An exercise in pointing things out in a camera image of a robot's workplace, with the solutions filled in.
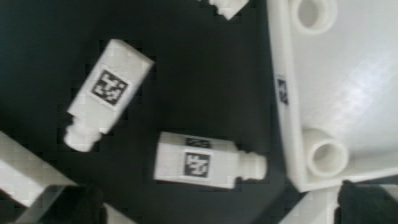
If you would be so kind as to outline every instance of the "circular hole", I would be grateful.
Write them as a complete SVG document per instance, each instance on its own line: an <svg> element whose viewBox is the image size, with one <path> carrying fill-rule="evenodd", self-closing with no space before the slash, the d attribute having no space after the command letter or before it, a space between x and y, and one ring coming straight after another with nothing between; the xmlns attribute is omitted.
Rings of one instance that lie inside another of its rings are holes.
<svg viewBox="0 0 398 224"><path fill-rule="evenodd" d="M322 145L313 156L317 169L325 173L334 173L336 169L341 168L343 157L343 151L338 146L333 144Z"/></svg>
<svg viewBox="0 0 398 224"><path fill-rule="evenodd" d="M299 6L299 19L306 27L315 25L318 20L318 6L313 0L302 0Z"/></svg>

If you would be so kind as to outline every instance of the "white plastic tray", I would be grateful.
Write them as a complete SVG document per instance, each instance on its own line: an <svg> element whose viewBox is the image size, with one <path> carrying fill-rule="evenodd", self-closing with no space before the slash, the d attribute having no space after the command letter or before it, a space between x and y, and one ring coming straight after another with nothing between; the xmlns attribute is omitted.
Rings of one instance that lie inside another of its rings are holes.
<svg viewBox="0 0 398 224"><path fill-rule="evenodd" d="M309 191L398 174L398 1L269 0L269 22L288 175Z"/></svg>

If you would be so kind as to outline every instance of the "tray hole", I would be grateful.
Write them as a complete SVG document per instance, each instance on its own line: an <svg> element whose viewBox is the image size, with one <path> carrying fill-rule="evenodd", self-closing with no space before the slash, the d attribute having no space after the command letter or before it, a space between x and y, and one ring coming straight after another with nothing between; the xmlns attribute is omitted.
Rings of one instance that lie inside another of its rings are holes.
<svg viewBox="0 0 398 224"><path fill-rule="evenodd" d="M336 0L292 1L292 18L301 32L318 34L333 27L338 17Z"/></svg>
<svg viewBox="0 0 398 224"><path fill-rule="evenodd" d="M318 146L313 154L313 169L318 176L334 176L343 171L347 166L345 154L347 151L340 145L325 143Z"/></svg>
<svg viewBox="0 0 398 224"><path fill-rule="evenodd" d="M304 0L299 7L299 19L302 25L311 27L318 20L318 7L313 0Z"/></svg>

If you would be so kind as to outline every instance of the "dark green surface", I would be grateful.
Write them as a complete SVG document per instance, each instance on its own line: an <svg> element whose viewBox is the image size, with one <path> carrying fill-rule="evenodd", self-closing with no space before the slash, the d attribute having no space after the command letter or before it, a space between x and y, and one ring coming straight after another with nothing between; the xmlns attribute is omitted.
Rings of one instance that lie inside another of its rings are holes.
<svg viewBox="0 0 398 224"><path fill-rule="evenodd" d="M267 32L263 1L229 22L196 0L0 1L0 129L68 177L98 184L141 224L277 223L267 209L286 175ZM62 142L66 110L110 38L157 65L86 154ZM238 180L233 190L157 182L164 130L229 139L267 155L267 179Z"/></svg>

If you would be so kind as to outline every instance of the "white object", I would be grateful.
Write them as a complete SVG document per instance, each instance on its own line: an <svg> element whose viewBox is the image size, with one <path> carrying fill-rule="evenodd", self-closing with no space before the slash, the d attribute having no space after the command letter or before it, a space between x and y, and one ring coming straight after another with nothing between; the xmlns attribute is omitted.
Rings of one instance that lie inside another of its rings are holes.
<svg viewBox="0 0 398 224"><path fill-rule="evenodd" d="M279 224L334 224L340 187L311 191Z"/></svg>
<svg viewBox="0 0 398 224"><path fill-rule="evenodd" d="M210 0L210 4L219 8L219 14L229 20L242 10L249 0Z"/></svg>
<svg viewBox="0 0 398 224"><path fill-rule="evenodd" d="M396 12L396 0L269 0L285 156L301 191L398 174ZM308 130L324 139L311 140ZM311 159L320 145L331 146L324 165Z"/></svg>
<svg viewBox="0 0 398 224"><path fill-rule="evenodd" d="M265 157L238 151L231 141L162 133L157 180L233 188L237 177L261 180L265 173Z"/></svg>
<svg viewBox="0 0 398 224"><path fill-rule="evenodd" d="M141 86L153 61L121 40L110 40L68 112L75 116L66 144L82 152L107 134Z"/></svg>
<svg viewBox="0 0 398 224"><path fill-rule="evenodd" d="M77 185L50 164L0 132L0 189L30 207L50 185ZM109 224L135 224L110 205Z"/></svg>

